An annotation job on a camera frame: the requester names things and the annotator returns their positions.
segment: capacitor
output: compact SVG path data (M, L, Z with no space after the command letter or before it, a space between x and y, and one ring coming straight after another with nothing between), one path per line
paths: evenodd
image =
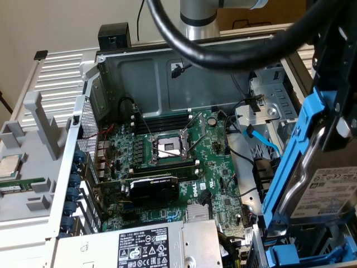
M110 167L110 176L112 177L112 180L115 180L115 169L114 166Z
M215 127L217 125L217 120L213 116L208 118L208 125L210 127Z
M240 223L240 220L241 220L241 215L240 214L237 214L236 215L236 217L237 217L237 225L239 225L239 223Z
M129 189L130 189L130 185L129 185L129 183L127 182L127 184L125 185L125 193L126 193L126 194L129 194Z
M117 171L120 171L120 160L119 159L117 159L116 162L115 162L115 169Z

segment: chip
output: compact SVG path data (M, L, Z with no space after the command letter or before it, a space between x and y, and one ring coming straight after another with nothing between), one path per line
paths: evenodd
M224 199L224 204L225 205L230 205L230 199Z

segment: screw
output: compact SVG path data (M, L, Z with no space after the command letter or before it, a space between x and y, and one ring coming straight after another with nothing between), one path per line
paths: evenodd
M357 120L356 119L352 119L351 126L352 126L352 128L357 128Z
M312 64L313 64L313 66L316 66L316 65L317 65L317 58L313 58L313 59L312 59Z
M340 112L340 103L337 103L337 104L336 104L335 111L336 111L337 113Z

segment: black cable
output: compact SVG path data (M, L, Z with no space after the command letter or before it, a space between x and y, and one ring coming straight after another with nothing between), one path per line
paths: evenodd
M231 73L262 68L293 53L348 2L317 1L298 22L263 44L236 51L216 51L188 40L170 21L160 0L147 0L153 20L170 47L197 66Z
M262 94L259 94L259 95L253 96L253 97L249 97L246 99L242 99L233 107L233 109L230 111L230 113L234 113L236 107L238 107L242 102L254 101L254 100L256 101L257 99L261 99L261 98L263 98Z
M244 237L241 236L227 236L227 239L241 239L241 240L245 240Z
M213 205L212 205L212 200L210 198L207 200L207 204L208 204L208 218L213 219Z
M124 97L120 98L120 99L119 99L119 102L118 102L118 107L117 107L117 110L118 110L118 118L119 118L119 114L120 114L120 107L121 107L123 101L125 101L125 100L130 101L132 104L135 104L134 99L131 98L131 97L124 96Z
M242 88L240 87L240 85L238 84L238 81L235 79L234 75L231 74L230 76L232 77L233 83L234 83L235 87L237 88L237 90L239 91L239 93L242 94L243 98L245 98L245 94L244 94Z
M234 194L230 194L228 193L228 186L230 184L230 182L234 179L234 177L230 178L229 181L227 182L227 184L225 185L225 194L228 195L229 197L233 197L233 198L241 198L249 193L251 193L252 191L256 190L257 187L254 187L254 188L251 188L250 190L246 191L245 193L243 194L240 194L240 195L234 195Z
M1 102L2 104L4 104L6 110L8 110L10 114L12 114L13 111L12 111L10 105L9 105L9 104L6 102L6 100L2 97L2 92L1 92L1 91L0 91L0 102Z
M225 145L227 146L227 148L229 149L229 151L231 151L232 153L234 153L235 155L239 156L240 158L243 158L244 160L247 160L249 163L251 163L254 166L254 161L252 161L251 159L247 158L244 155L241 155L240 153L234 151L229 145L228 145L228 139L227 139L227 133L225 131L226 126L227 126L227 121L229 119L229 116L226 117L225 121L224 121L224 128L223 128L223 136L224 136L224 142Z
M140 41L140 39L139 39L139 21L140 21L141 10L143 10L144 2L145 2L145 0L142 0L141 6L140 6L140 9L139 9L138 18L136 20L136 34L137 34L138 42Z
M218 113L222 113L224 117L227 117L227 114L223 110L219 110ZM237 126L234 124L232 120L228 119L228 121L235 128L235 131L228 131L229 133L241 133L241 131L237 128Z

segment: green circuit board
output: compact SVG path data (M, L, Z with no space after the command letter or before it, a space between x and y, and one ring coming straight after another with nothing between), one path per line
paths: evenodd
M228 236L242 236L242 223L237 224L237 214L241 214L240 200L231 198L221 188L220 178L224 183L235 174L231 155L225 154L223 121L217 119L217 113L210 110L194 111L192 116L202 113L205 124L205 136L197 146L189 153L187 162L193 165L181 168L168 168L150 173L136 172L130 175L131 167L136 171L149 166L151 156L150 135L132 135L128 126L118 126L107 136L115 150L111 153L109 162L120 161L120 170L115 173L107 170L103 182L99 184L103 192L104 202L108 208L108 219L103 222L102 231L115 231L121 228L129 228L145 223L160 223L167 221L187 221L187 206L198 204L201 192L208 189L213 195L213 218L223 232ZM216 126L208 125L208 118L216 119ZM174 136L177 131L165 132L165 137ZM197 119L189 128L189 143L194 144L202 136L202 122ZM195 166L195 159L199 160L199 166ZM118 198L120 186L124 183L145 178L148 176L171 175L179 177L180 196L177 201L169 206L162 207L135 207L129 199ZM228 187L231 193L239 194L238 187L231 183Z

